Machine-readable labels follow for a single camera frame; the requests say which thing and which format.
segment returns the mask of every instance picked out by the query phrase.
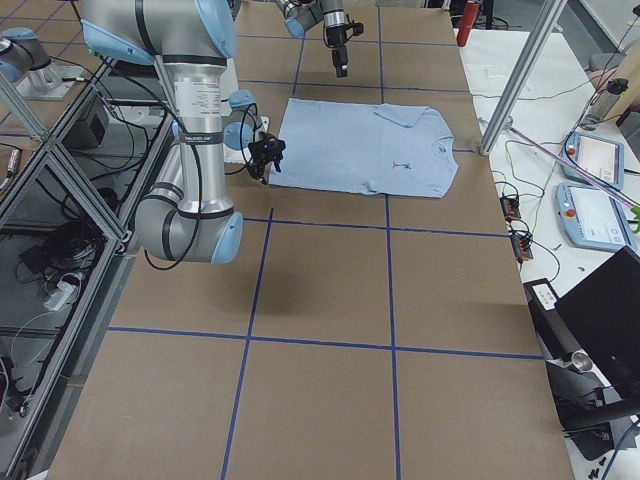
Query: power adapter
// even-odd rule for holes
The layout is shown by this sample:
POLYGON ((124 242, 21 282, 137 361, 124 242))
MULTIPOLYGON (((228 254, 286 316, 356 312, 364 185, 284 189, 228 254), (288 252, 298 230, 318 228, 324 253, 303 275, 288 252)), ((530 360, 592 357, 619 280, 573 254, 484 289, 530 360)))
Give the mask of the power adapter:
POLYGON ((58 281, 56 289, 49 294, 42 304, 44 308, 51 312, 57 312, 64 307, 69 303, 71 296, 80 288, 81 280, 82 274, 79 272, 63 275, 58 281))

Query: label sticker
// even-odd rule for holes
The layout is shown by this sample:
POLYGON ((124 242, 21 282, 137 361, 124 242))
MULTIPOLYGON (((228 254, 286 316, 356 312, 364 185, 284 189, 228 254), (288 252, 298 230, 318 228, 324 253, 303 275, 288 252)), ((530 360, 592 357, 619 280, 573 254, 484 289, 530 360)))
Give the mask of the label sticker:
POLYGON ((177 114, 181 117, 211 117, 220 115, 220 84, 192 82, 185 79, 173 84, 177 114))
POLYGON ((533 291, 545 310, 553 310, 556 308, 556 296, 549 288, 549 285, 534 285, 533 291))

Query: light blue t-shirt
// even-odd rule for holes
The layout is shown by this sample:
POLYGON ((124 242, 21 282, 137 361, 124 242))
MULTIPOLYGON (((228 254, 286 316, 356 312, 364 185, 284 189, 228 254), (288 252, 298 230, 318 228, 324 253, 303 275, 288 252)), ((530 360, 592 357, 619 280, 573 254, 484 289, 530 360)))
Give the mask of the light blue t-shirt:
POLYGON ((280 138, 272 185, 441 198, 458 170, 453 134, 429 107, 290 99, 280 138))

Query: cardboard table surface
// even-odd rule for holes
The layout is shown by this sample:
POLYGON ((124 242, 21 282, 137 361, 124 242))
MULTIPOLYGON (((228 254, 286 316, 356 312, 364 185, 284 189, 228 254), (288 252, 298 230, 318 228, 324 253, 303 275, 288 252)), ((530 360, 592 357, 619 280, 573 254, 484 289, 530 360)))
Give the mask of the cardboard table surface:
POLYGON ((442 200, 230 177, 236 261, 136 261, 49 478, 572 478, 446 14, 365 23, 336 79, 321 32, 245 3, 237 70, 271 130, 290 97, 438 109, 442 200))

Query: blue tape line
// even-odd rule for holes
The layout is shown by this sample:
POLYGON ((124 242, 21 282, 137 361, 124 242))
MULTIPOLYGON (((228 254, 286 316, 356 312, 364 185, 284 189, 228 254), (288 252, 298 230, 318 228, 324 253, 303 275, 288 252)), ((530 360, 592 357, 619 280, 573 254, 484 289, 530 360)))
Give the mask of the blue tape line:
POLYGON ((302 42, 300 42, 300 54, 298 55, 298 65, 296 65, 296 76, 293 79, 293 89, 291 90, 291 96, 295 96, 296 90, 298 89, 298 78, 300 78, 300 66, 302 65, 302 54, 304 52, 304 42, 306 40, 306 34, 302 37, 302 42))
POLYGON ((393 254, 391 249, 391 212, 389 195, 385 194, 385 215, 387 223, 387 275, 389 279, 389 324, 391 327, 391 376, 393 379, 393 428, 396 450, 396 480, 402 480, 402 455, 400 451, 400 413, 398 405, 398 365, 396 356, 396 319, 393 294, 393 254))
POLYGON ((11 13, 9 13, 9 15, 7 15, 6 17, 2 18, 2 21, 0 21, 0 23, 4 22, 5 20, 12 18, 13 14, 16 13, 18 10, 20 10, 22 7, 24 7, 25 3, 27 3, 29 0, 22 0, 22 3, 20 3, 20 5, 18 5, 16 8, 14 8, 11 13))
POLYGON ((72 46, 72 45, 85 45, 85 43, 84 43, 84 42, 78 42, 78 43, 76 43, 76 38, 78 38, 80 35, 82 35, 82 29, 80 29, 80 31, 79 31, 78 33, 76 33, 75 37, 73 37, 73 38, 71 39, 71 41, 67 44, 67 46, 66 46, 66 47, 64 47, 64 48, 60 51, 60 53, 59 53, 57 56, 58 56, 58 57, 60 57, 60 58, 62 58, 62 56, 64 55, 64 52, 66 52, 66 51, 67 51, 67 48, 69 48, 69 47, 70 47, 70 46, 72 46))
POLYGON ((78 22, 77 19, 75 18, 46 18, 46 19, 42 19, 42 18, 35 18, 35 17, 12 17, 13 20, 29 20, 29 21, 37 21, 37 22, 42 22, 44 21, 48 21, 48 22, 78 22))
MULTIPOLYGON (((217 333, 217 332, 197 332, 191 330, 168 330, 161 328, 146 328, 146 327, 122 327, 122 326, 110 326, 107 328, 110 332, 126 332, 126 333, 145 333, 149 335, 169 335, 178 337, 205 337, 205 338, 219 338, 223 340, 247 340, 246 335, 238 335, 232 333, 217 333)), ((396 346, 393 348, 391 345, 376 345, 374 343, 351 343, 351 342, 337 342, 331 340, 311 340, 303 338, 284 338, 284 337, 265 337, 265 336, 251 336, 251 341, 265 342, 265 343, 289 343, 297 345, 310 345, 320 347, 338 347, 338 348, 355 348, 355 349, 367 349, 367 350, 395 350, 397 352, 410 352, 410 353, 431 353, 437 355, 454 355, 462 357, 489 357, 489 358, 508 358, 514 360, 544 360, 541 355, 526 355, 518 353, 499 353, 499 352, 479 352, 473 350, 451 350, 442 348, 427 348, 427 347, 407 347, 396 346)))
POLYGON ((395 232, 435 233, 438 235, 462 235, 466 237, 509 238, 507 233, 459 232, 455 230, 429 230, 422 228, 391 227, 395 232))
POLYGON ((317 222, 302 222, 299 220, 273 220, 273 223, 280 225, 304 225, 310 227, 335 227, 335 228, 354 228, 361 230, 386 230, 386 227, 376 227, 374 225, 350 225, 342 223, 317 223, 317 222))
POLYGON ((471 95, 469 90, 459 90, 459 89, 451 89, 451 88, 425 88, 425 87, 385 87, 388 90, 409 90, 412 92, 445 92, 445 93, 468 93, 471 95))
MULTIPOLYGON (((43 46, 47 46, 47 45, 69 45, 72 42, 42 42, 43 46)), ((75 45, 84 45, 84 42, 77 42, 75 43, 75 45)))
POLYGON ((455 355, 458 357, 508 358, 512 360, 544 360, 542 355, 526 355, 519 353, 474 352, 468 350, 447 350, 441 348, 396 347, 398 352, 434 353, 438 355, 455 355))
POLYGON ((397 40, 385 40, 386 45, 422 45, 426 47, 458 47, 455 43, 433 43, 433 42, 400 42, 397 40))
MULTIPOLYGON (((7 118, 9 118, 9 115, 11 115, 11 112, 5 114, 5 116, 2 118, 2 120, 0 120, 0 125, 2 125, 4 122, 7 121, 7 118)), ((18 135, 12 135, 10 133, 3 133, 2 136, 4 136, 4 137, 11 137, 11 136, 17 137, 18 135)))
POLYGON ((304 338, 283 338, 283 337, 251 337, 251 340, 256 342, 266 343, 288 343, 293 345, 310 345, 319 347, 341 347, 341 348, 356 348, 365 350, 389 350, 392 348, 389 345, 376 345, 373 343, 350 343, 350 342, 335 342, 331 340, 307 340, 304 338))
POLYGON ((507 233, 485 233, 485 232, 461 232, 456 230, 436 230, 429 228, 409 228, 409 227, 382 227, 375 225, 350 225, 348 223, 318 223, 303 222, 299 220, 265 220, 261 218, 245 218, 247 222, 271 222, 280 225, 300 225, 308 227, 333 227, 333 228, 353 228, 360 230, 390 230, 392 232, 412 232, 412 233, 433 233, 436 235, 462 235, 467 237, 491 237, 491 238, 509 238, 507 233))
POLYGON ((56 13, 58 13, 58 12, 62 9, 62 7, 64 7, 65 3, 66 3, 66 2, 60 2, 60 6, 59 6, 58 8, 56 8, 56 9, 53 11, 53 13, 52 13, 51 15, 49 15, 49 16, 44 20, 44 22, 42 22, 42 25, 40 25, 38 28, 36 28, 36 29, 35 29, 34 33, 38 33, 38 30, 40 30, 42 27, 44 27, 44 26, 47 24, 47 22, 48 22, 49 20, 51 20, 51 17, 53 17, 56 13))
POLYGON ((297 85, 299 87, 331 87, 331 88, 369 88, 369 89, 379 89, 379 86, 372 85, 342 85, 342 84, 333 84, 333 83, 313 83, 313 82, 282 82, 279 80, 252 80, 249 78, 240 78, 238 82, 247 82, 247 83, 266 83, 266 84, 274 84, 274 85, 297 85))
MULTIPOLYGON (((298 38, 291 38, 281 35, 251 35, 248 33, 238 34, 238 38, 257 38, 257 39, 273 39, 273 40, 299 40, 298 38)), ((382 45, 423 45, 427 47, 458 47, 455 43, 434 43, 434 42, 400 42, 394 40, 382 40, 382 32, 379 33, 379 40, 361 40, 358 37, 354 37, 350 40, 353 43, 381 43, 382 45)), ((310 42, 323 42, 322 38, 307 38, 310 42)))
POLYGON ((382 59, 382 14, 378 10, 378 54, 380 55, 380 103, 384 103, 384 62, 382 59))
POLYGON ((119 327, 110 326, 107 328, 109 332, 129 332, 129 333, 147 333, 153 335, 173 335, 179 337, 207 337, 207 338, 223 338, 231 340, 246 340, 246 335, 234 335, 232 333, 215 333, 215 332, 197 332, 190 330, 168 330, 160 328, 144 328, 144 327, 119 327))
POLYGON ((253 304, 251 305, 251 317, 249 319, 249 329, 247 331, 247 339, 244 344, 244 352, 242 354, 242 365, 240 367, 240 376, 238 378, 238 386, 236 388, 236 397, 233 402, 233 413, 231 414, 231 424, 229 425, 229 434, 227 436, 227 446, 224 452, 224 462, 222 464, 222 473, 220 479, 225 480, 227 477, 227 469, 229 468, 229 459, 231 457, 231 445, 233 443, 233 434, 236 428, 236 420, 238 418, 238 409, 240 407, 240 395, 242 394, 242 384, 244 383, 244 375, 247 368, 247 360, 249 358, 249 345, 251 344, 251 334, 253 332, 253 324, 258 309, 258 300, 260 298, 260 286, 262 284, 262 275, 264 273, 264 265, 267 259, 267 250, 269 248, 269 237, 271 236, 271 220, 273 219, 273 208, 269 212, 269 223, 264 236, 264 245, 262 247, 262 258, 260 259, 260 269, 258 270, 258 278, 256 280, 256 291, 253 296, 253 304))
POLYGON ((236 35, 238 38, 260 38, 260 39, 272 39, 272 40, 300 40, 299 38, 286 37, 284 35, 251 35, 250 33, 239 33, 236 35))

